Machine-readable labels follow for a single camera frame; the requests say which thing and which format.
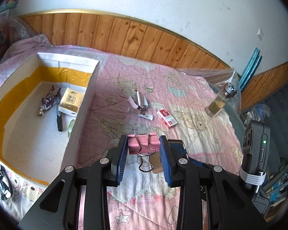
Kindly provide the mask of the pink binder clip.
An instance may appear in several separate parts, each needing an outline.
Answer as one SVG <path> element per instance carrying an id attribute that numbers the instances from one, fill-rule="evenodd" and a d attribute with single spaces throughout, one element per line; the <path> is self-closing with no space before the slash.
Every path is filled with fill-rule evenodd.
<path id="1" fill-rule="evenodd" d="M 156 132 L 140 135 L 128 135 L 128 151 L 136 155 L 139 163 L 138 169 L 143 173 L 152 172 L 154 164 L 151 157 L 160 151 L 160 140 Z"/>

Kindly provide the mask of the green tape roll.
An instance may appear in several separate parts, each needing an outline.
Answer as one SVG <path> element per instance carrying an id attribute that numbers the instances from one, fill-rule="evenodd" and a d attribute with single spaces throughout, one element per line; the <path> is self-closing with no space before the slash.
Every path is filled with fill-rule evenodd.
<path id="1" fill-rule="evenodd" d="M 67 135 L 68 135 L 69 138 L 71 136 L 71 133 L 72 133 L 72 130 L 73 130 L 73 127 L 74 127 L 74 123 L 75 123 L 74 119 L 71 120 L 70 123 L 69 123 L 68 129 L 67 129 Z"/>

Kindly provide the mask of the black marker pen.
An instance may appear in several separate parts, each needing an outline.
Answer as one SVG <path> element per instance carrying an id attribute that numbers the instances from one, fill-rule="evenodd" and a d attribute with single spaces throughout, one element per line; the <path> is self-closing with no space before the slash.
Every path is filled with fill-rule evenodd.
<path id="1" fill-rule="evenodd" d="M 63 131 L 63 121 L 62 121 L 62 115 L 61 112 L 59 111 L 59 104 L 60 104 L 60 96 L 56 96 L 56 122 L 57 122 L 57 127 L 58 131 L 62 132 Z"/>

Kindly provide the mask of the yellow tissue pack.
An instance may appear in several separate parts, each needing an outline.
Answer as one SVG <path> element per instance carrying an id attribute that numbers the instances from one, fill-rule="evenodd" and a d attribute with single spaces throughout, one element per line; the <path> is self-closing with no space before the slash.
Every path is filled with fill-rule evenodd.
<path id="1" fill-rule="evenodd" d="M 59 111 L 71 117 L 76 117 L 82 104 L 84 93 L 67 88 L 59 103 Z"/>

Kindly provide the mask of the gold square tin box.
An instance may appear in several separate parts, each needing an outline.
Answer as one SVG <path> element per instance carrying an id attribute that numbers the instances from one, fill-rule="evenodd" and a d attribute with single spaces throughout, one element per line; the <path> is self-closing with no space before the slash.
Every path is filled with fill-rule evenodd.
<path id="1" fill-rule="evenodd" d="M 154 168 L 152 169 L 152 172 L 154 174 L 163 172 L 163 160 L 170 165 L 176 164 L 177 160 L 180 158 L 185 158 L 186 160 L 189 160 L 185 144 L 182 140 L 169 139 L 167 140 L 167 142 L 169 151 L 163 149 L 162 146 L 159 152 L 155 152 L 150 157 L 150 162 L 154 166 Z"/>

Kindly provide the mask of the red white staples box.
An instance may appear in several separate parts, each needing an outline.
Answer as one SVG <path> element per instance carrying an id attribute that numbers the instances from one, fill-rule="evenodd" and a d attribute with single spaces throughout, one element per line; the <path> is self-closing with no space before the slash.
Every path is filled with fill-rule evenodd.
<path id="1" fill-rule="evenodd" d="M 178 124 L 175 118 L 169 113 L 169 111 L 165 108 L 162 108 L 156 112 L 159 119 L 165 124 L 167 129 L 170 129 Z"/>

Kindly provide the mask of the white printed lighter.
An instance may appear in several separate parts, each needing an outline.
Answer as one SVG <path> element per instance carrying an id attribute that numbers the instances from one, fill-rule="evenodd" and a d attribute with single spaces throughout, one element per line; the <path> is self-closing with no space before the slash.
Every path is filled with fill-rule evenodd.
<path id="1" fill-rule="evenodd" d="M 152 121 L 152 120 L 153 120 L 153 115 L 148 114 L 148 113 L 139 112 L 139 113 L 138 113 L 138 117 L 147 119 L 147 120 L 149 120 L 149 121 Z"/>

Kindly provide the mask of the white power adapter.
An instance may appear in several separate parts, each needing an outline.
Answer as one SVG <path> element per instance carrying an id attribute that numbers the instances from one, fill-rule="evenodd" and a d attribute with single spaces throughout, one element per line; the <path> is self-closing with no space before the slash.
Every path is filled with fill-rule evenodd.
<path id="1" fill-rule="evenodd" d="M 148 102 L 147 102 L 146 97 L 145 97 L 145 96 L 142 96 L 142 97 L 141 97 L 141 109 L 142 109 L 143 111 L 147 111 L 148 107 L 149 107 L 149 105 L 148 105 Z"/>

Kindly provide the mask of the pink cartoon quilt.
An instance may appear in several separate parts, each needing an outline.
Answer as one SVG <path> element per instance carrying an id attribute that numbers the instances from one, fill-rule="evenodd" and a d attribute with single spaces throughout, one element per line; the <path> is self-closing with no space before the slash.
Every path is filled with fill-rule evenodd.
<path id="1" fill-rule="evenodd" d="M 98 60 L 96 92 L 87 113 L 74 167 L 92 165 L 118 145 L 121 135 L 156 132 L 158 138 L 182 140 L 188 155 L 196 160 L 219 165 L 237 174 L 241 166 L 239 138 L 232 116 L 236 111 L 226 105 L 216 117 L 205 108 L 215 92 L 202 77 L 189 76 L 164 65 L 104 53 L 80 46 L 53 46 L 48 38 L 36 35 L 12 44 L 0 66 L 16 64 L 35 53 L 59 53 Z M 136 90 L 146 97 L 149 121 L 138 117 L 128 98 Z M 156 112 L 165 108 L 178 124 L 167 129 Z M 179 188 L 168 187 L 163 173 L 143 173 L 136 155 L 128 152 L 123 179 L 118 187 L 109 187 L 111 229 L 175 229 L 178 216 Z M 46 187 L 38 186 L 6 168 L 11 190 L 0 195 L 0 206 L 20 222 Z"/>

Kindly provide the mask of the glass tea bottle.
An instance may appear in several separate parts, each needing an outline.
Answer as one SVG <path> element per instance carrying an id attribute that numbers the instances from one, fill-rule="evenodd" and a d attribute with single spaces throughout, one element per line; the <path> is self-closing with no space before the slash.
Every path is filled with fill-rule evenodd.
<path id="1" fill-rule="evenodd" d="M 209 117 L 215 117 L 226 105 L 226 103 L 233 98 L 237 93 L 234 85 L 227 82 L 217 93 L 212 102 L 205 108 Z"/>

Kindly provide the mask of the teal blue sticks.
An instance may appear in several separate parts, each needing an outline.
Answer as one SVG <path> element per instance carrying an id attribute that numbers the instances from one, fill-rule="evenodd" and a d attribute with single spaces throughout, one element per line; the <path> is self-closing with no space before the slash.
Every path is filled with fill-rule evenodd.
<path id="1" fill-rule="evenodd" d="M 250 58 L 239 80 L 239 86 L 241 92 L 243 92 L 246 89 L 251 78 L 254 76 L 257 68 L 259 67 L 261 61 L 262 61 L 261 51 L 256 47 L 252 54 L 252 57 Z"/>

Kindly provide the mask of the bubble wrap sheet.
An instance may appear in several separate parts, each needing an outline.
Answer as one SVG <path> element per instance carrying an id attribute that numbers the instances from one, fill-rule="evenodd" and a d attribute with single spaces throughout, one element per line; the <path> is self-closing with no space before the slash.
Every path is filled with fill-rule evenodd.
<path id="1" fill-rule="evenodd" d="M 179 69 L 180 72 L 189 76 L 204 78 L 210 86 L 219 91 L 227 82 L 231 83 L 237 93 L 230 99 L 229 103 L 239 114 L 241 111 L 241 90 L 239 86 L 238 73 L 234 69 Z"/>

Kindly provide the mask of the white cardboard box yellow tape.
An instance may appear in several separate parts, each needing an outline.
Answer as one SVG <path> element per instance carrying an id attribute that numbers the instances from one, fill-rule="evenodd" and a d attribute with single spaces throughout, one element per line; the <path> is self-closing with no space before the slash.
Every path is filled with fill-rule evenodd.
<path id="1" fill-rule="evenodd" d="M 75 166 L 85 119 L 96 92 L 98 60 L 59 53 L 35 53 L 0 66 L 0 164 L 41 187 L 68 165 Z M 37 116 L 42 98 L 67 88 L 84 93 L 76 117 L 63 114 L 59 132 L 56 108 Z M 75 120 L 70 138 L 67 129 Z"/>

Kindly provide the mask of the wooden headboard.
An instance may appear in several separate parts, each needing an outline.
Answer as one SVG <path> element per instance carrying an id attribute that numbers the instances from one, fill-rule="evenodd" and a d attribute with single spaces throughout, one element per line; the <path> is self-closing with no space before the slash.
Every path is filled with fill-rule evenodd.
<path id="1" fill-rule="evenodd" d="M 173 69 L 229 69 L 196 43 L 136 18 L 95 10 L 59 9 L 21 15 L 54 45 L 90 47 Z"/>

